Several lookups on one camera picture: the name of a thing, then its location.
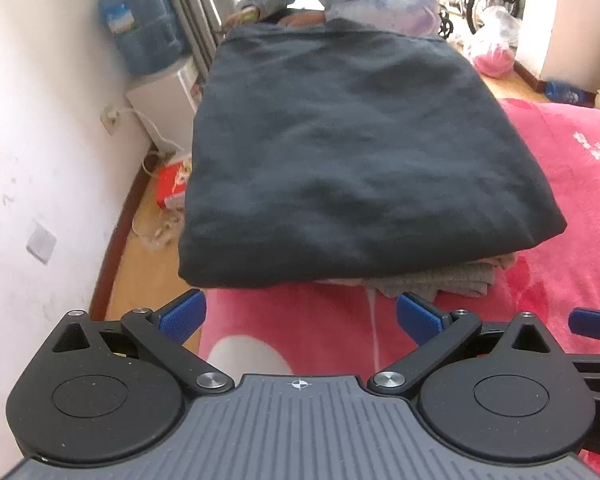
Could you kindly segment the white water dispenser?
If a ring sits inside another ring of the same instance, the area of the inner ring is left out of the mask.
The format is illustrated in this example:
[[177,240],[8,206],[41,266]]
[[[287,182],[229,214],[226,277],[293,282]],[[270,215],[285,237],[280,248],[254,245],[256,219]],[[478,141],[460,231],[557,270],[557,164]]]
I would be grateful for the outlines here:
[[137,79],[125,93],[161,153],[189,153],[192,148],[197,78],[193,59],[183,56],[161,72]]

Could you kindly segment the grey folded garment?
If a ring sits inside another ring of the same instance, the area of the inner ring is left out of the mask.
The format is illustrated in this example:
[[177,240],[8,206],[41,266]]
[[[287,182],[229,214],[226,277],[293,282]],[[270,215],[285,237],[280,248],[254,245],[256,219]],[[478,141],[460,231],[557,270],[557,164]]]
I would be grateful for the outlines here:
[[388,298],[412,292],[430,302],[439,292],[476,298],[486,296],[495,284],[496,272],[508,271],[516,262],[516,254],[507,254],[429,271],[385,278],[333,278],[321,280],[321,284],[362,286],[375,289]]

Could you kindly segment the blue plastic bottle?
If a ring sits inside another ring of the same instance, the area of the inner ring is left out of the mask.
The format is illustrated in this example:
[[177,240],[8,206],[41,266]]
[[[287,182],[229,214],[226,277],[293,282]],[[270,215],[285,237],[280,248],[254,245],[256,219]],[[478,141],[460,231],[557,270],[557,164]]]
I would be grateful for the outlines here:
[[593,107],[595,96],[565,81],[547,81],[544,93],[550,102],[575,106]]

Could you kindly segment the dark grey trousers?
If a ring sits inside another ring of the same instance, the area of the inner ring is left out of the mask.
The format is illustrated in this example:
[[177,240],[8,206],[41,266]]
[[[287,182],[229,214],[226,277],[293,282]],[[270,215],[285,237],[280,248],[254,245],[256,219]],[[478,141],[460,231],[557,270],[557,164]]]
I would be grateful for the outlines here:
[[466,58],[347,20],[229,32],[192,159],[178,273],[204,288],[437,270],[567,225]]

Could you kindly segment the blue water bottle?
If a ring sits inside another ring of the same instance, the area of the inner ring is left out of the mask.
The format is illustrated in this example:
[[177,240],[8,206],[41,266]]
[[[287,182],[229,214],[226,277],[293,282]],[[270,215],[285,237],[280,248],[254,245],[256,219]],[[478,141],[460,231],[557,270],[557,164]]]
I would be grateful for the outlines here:
[[188,52],[171,0],[98,0],[97,9],[134,77],[158,73]]

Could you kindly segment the pink plastic bag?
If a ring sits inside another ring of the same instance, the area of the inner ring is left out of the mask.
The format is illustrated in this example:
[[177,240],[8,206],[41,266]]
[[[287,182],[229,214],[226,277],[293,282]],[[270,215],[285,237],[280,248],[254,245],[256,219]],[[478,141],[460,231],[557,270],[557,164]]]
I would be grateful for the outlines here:
[[514,70],[520,21],[504,6],[490,6],[483,11],[482,22],[466,42],[465,54],[480,75],[505,78]]

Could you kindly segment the pink floral blanket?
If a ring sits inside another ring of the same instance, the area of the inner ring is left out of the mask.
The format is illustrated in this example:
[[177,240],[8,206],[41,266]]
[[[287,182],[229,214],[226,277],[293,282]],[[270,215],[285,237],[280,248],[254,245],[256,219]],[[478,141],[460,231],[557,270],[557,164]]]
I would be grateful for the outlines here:
[[468,308],[487,320],[529,310],[570,348],[600,351],[572,336],[568,310],[579,300],[600,307],[600,110],[506,100],[503,108],[542,162],[565,211],[561,236],[519,255],[457,263],[441,270],[336,280],[309,257],[294,258],[282,240],[230,243],[215,262],[221,275],[208,297],[201,353],[235,378],[253,374],[257,408],[272,408],[274,431],[246,419],[240,436],[215,432],[204,454],[219,458],[213,479],[298,479],[295,463],[276,465],[277,451],[306,448],[319,460],[329,437],[302,437],[298,400],[273,374],[366,376],[414,344],[396,320],[396,296],[411,289],[443,309]]

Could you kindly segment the red cardboard box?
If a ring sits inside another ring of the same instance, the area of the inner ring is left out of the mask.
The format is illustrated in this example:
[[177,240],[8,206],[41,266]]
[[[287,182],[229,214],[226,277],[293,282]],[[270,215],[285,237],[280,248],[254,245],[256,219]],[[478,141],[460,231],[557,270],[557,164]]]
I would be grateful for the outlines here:
[[156,203],[163,210],[182,210],[186,186],[192,174],[192,158],[172,160],[158,172]]

